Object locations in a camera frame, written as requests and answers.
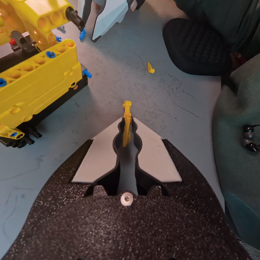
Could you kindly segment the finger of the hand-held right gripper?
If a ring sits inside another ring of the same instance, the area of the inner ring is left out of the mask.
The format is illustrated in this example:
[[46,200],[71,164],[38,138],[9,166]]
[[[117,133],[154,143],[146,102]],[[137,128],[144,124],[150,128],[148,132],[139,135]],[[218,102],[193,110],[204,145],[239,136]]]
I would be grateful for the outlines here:
[[92,0],[78,0],[78,15],[82,18],[84,27],[91,12]]
[[116,23],[121,23],[128,11],[128,3],[125,0],[107,0],[103,9],[96,17],[92,32],[92,41],[96,42],[106,34]]

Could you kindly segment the yellow lego vehicle model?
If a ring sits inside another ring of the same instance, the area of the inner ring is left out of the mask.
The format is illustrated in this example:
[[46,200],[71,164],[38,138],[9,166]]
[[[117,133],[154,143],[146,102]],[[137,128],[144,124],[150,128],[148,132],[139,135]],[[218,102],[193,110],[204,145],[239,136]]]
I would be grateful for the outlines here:
[[68,1],[1,1],[0,141],[6,147],[34,144],[35,126],[88,85],[92,74],[80,64],[76,43],[57,42],[53,29],[82,18]]

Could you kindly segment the thin yellow lego liftarm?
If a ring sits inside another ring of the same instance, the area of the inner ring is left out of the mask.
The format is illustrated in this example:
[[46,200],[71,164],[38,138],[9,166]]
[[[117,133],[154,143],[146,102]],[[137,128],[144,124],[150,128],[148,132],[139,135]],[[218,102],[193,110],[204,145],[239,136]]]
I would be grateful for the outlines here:
[[124,113],[124,132],[123,132],[123,147],[126,147],[127,144],[130,142],[131,134],[130,134],[130,125],[132,122],[132,117],[130,112]]

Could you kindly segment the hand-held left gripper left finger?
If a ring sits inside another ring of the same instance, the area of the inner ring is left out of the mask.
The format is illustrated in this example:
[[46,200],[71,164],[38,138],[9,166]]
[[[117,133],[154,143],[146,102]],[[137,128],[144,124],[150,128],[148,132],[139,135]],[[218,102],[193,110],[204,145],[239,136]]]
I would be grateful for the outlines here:
[[72,183],[93,184],[117,168],[124,124],[123,117],[120,117],[92,139]]

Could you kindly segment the black wired earbuds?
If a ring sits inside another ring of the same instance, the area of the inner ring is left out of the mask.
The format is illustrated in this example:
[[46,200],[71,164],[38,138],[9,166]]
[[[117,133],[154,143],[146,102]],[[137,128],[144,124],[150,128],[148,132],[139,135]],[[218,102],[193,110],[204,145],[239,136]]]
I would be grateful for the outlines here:
[[255,137],[255,128],[260,126],[257,125],[244,125],[243,126],[243,139],[242,139],[242,145],[248,149],[251,152],[257,152],[259,151],[260,145],[255,144],[254,137]]

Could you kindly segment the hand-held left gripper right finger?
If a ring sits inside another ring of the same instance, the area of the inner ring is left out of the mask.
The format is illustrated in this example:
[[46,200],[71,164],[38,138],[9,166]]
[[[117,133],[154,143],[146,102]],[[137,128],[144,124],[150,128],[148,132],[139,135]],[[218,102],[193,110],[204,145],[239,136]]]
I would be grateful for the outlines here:
[[137,118],[134,117],[132,122],[135,123],[135,133],[141,140],[137,155],[140,169],[161,183],[182,182],[162,137]]

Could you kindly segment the person's green sweatshirt torso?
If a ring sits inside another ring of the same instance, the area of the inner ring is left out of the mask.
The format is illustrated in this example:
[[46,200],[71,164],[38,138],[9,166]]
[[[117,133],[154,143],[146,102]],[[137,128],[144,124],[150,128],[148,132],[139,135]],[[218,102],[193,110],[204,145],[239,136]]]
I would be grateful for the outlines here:
[[[220,186],[237,235],[259,250],[260,154],[242,145],[243,126],[260,124],[260,54],[230,75],[213,112],[213,150]],[[259,126],[254,143],[259,145]]]

